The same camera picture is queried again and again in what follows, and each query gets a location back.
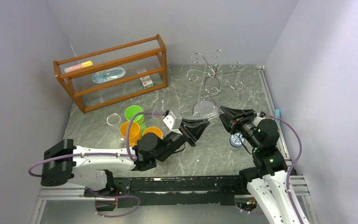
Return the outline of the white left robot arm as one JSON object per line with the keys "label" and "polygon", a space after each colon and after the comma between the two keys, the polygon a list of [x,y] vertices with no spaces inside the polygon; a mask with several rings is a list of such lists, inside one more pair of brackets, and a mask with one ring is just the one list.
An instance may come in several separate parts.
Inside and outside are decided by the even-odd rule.
{"label": "white left robot arm", "polygon": [[125,148],[95,149],[75,146],[72,139],[57,143],[44,153],[47,163],[42,166],[41,186],[56,187],[73,183],[109,196],[115,189],[114,170],[144,172],[154,169],[157,162],[164,162],[183,145],[194,147],[205,129],[207,119],[163,118],[169,133],[160,138],[154,133],[145,133],[130,153],[137,156],[132,161]]}

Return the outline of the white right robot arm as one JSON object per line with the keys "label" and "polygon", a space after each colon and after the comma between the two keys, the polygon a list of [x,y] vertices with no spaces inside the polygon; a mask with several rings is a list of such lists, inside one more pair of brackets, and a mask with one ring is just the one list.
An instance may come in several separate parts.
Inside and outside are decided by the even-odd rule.
{"label": "white right robot arm", "polygon": [[288,166],[277,148],[277,117],[254,110],[221,106],[220,120],[230,134],[241,134],[252,147],[253,168],[239,172],[238,189],[250,193],[271,224],[308,224],[290,181]]}

